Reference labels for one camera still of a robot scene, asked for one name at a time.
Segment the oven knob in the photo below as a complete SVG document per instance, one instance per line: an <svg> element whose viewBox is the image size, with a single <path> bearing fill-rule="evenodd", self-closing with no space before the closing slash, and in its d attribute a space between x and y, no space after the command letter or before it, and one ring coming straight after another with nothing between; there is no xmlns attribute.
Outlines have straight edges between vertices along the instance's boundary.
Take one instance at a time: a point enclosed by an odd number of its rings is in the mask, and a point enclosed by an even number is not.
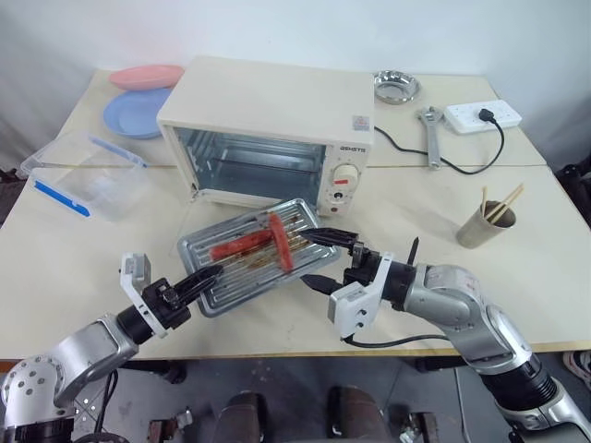
<svg viewBox="0 0 591 443"><path fill-rule="evenodd" d="M357 187L359 171L352 164L341 164L334 168L332 184L337 189L353 190Z"/></svg>

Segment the white wall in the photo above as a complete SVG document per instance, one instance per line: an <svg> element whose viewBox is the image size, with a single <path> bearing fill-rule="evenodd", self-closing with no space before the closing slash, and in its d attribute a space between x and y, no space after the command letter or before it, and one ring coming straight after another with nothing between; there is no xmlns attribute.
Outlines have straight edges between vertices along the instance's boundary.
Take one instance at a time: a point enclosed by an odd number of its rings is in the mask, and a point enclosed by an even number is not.
<svg viewBox="0 0 591 443"><path fill-rule="evenodd" d="M554 166L591 148L588 0L0 3L0 166L55 136L92 70L197 53L482 74Z"/></svg>

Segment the metal cup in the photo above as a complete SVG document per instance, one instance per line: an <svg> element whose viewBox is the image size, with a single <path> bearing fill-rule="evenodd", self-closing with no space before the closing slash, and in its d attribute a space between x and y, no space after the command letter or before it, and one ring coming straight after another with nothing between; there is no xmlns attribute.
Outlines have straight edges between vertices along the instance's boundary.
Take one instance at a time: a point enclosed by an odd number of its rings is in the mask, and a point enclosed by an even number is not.
<svg viewBox="0 0 591 443"><path fill-rule="evenodd" d="M499 204L498 201L487 201L485 213L490 213ZM476 212L460 228L455 235L458 243L463 247L474 249L487 242L489 239L511 228L517 218L511 209L507 209L504 214L492 224L482 216L482 207L478 206Z"/></svg>

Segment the toaster oven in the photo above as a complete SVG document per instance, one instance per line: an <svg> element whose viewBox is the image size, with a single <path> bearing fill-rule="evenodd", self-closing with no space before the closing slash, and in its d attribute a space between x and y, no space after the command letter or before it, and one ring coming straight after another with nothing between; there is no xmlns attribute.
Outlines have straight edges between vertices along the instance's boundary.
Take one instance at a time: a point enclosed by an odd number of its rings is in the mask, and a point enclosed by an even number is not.
<svg viewBox="0 0 591 443"><path fill-rule="evenodd" d="M373 144L373 77L197 57L158 113L192 197L345 214Z"/></svg>

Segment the blue plate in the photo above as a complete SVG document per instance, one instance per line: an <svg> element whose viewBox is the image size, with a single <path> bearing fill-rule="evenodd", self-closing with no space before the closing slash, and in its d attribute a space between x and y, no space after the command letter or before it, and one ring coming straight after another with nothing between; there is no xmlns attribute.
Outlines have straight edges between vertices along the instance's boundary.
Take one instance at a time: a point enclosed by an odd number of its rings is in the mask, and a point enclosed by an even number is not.
<svg viewBox="0 0 591 443"><path fill-rule="evenodd" d="M156 114L163 107L171 90L131 90L107 104L103 120L109 130L129 138L155 138L160 136Z"/></svg>

